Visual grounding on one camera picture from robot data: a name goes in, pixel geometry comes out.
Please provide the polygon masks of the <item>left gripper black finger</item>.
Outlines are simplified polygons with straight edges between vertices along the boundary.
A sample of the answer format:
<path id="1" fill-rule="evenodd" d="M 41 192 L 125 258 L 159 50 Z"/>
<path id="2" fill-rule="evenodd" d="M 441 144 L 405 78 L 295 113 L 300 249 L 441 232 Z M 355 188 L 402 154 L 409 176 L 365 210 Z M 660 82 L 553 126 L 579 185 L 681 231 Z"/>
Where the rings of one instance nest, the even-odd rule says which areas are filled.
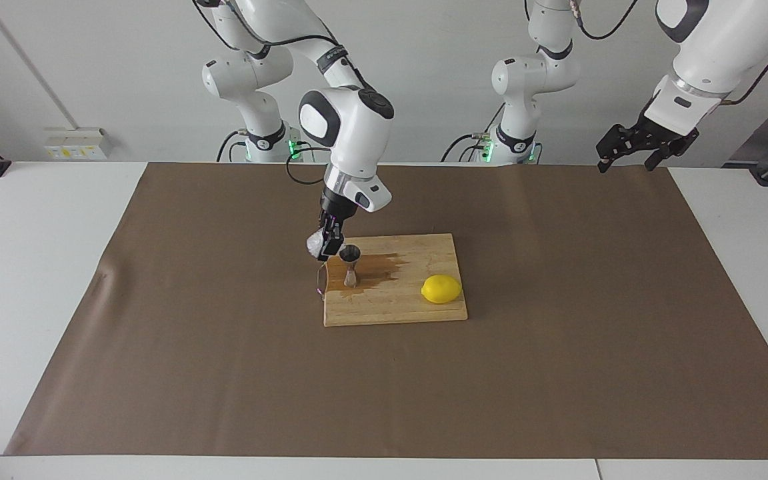
<path id="1" fill-rule="evenodd" d="M 620 124 L 613 125 L 595 146 L 600 158 L 597 164 L 599 172 L 606 173 L 613 162 L 638 152 L 644 143 L 646 131 L 640 127 L 625 128 Z"/>
<path id="2" fill-rule="evenodd" d="M 692 130 L 690 134 L 671 141 L 662 142 L 657 149 L 653 150 L 649 158 L 644 161 L 644 167 L 648 172 L 653 172 L 664 160 L 673 156 L 682 156 L 689 146 L 700 137 L 699 130 Z"/>

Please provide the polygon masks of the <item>steel double jigger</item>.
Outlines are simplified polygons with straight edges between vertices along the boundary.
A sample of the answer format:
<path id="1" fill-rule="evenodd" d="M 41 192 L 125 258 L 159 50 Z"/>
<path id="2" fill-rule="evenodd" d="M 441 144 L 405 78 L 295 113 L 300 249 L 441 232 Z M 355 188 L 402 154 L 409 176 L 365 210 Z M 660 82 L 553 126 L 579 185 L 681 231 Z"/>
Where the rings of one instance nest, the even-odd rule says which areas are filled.
<path id="1" fill-rule="evenodd" d="M 361 250 L 354 244 L 345 244 L 339 250 L 339 258 L 345 266 L 344 286 L 348 289 L 357 288 L 359 278 L 357 277 L 356 265 L 361 258 Z"/>

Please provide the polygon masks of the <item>wooden cutting board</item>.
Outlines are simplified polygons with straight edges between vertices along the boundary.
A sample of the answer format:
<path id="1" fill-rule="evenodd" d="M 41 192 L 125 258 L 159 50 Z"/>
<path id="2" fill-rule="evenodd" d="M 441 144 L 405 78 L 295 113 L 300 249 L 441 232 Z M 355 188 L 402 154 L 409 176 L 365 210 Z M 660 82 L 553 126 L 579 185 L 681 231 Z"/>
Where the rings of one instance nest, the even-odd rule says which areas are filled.
<path id="1" fill-rule="evenodd" d="M 345 285 L 347 264 L 338 255 L 323 271 L 323 324 L 360 326 L 415 324 L 467 319 L 465 295 L 448 303 L 430 303 L 421 294 L 428 277 L 461 280 L 457 250 L 450 232 L 402 236 L 350 237 L 360 250 L 355 264 L 357 286 Z"/>

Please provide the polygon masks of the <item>yellow lemon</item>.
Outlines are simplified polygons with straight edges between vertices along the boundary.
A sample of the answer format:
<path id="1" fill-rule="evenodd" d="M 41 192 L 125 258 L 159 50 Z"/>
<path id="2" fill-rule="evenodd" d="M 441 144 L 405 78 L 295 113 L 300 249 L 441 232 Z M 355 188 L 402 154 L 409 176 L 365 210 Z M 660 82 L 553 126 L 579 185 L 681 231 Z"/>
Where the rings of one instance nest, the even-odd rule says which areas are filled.
<path id="1" fill-rule="evenodd" d="M 424 280 L 421 296 L 430 303 L 442 305 L 457 300 L 461 295 L 461 283 L 450 275 L 432 275 Z"/>

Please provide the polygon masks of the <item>brown paper table mat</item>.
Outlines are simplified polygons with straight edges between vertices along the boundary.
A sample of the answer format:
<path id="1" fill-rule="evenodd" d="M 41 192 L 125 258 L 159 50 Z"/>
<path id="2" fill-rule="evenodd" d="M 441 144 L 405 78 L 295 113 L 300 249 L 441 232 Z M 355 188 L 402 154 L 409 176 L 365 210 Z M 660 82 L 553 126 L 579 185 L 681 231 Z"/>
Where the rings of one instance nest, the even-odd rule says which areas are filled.
<path id="1" fill-rule="evenodd" d="M 382 167 L 467 319 L 326 327 L 281 166 L 146 167 L 6 455 L 768 459 L 768 344 L 668 170 Z"/>

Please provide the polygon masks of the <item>white wall socket strip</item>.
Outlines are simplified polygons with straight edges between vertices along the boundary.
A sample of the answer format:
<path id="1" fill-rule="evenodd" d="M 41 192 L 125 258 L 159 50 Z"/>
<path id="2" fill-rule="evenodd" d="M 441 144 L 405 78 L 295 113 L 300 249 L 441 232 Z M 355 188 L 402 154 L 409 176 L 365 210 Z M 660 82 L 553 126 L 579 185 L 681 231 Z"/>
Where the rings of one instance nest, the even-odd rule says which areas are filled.
<path id="1" fill-rule="evenodd" d="M 56 161 L 106 161 L 112 143 L 100 128 L 46 128 L 45 151 Z"/>

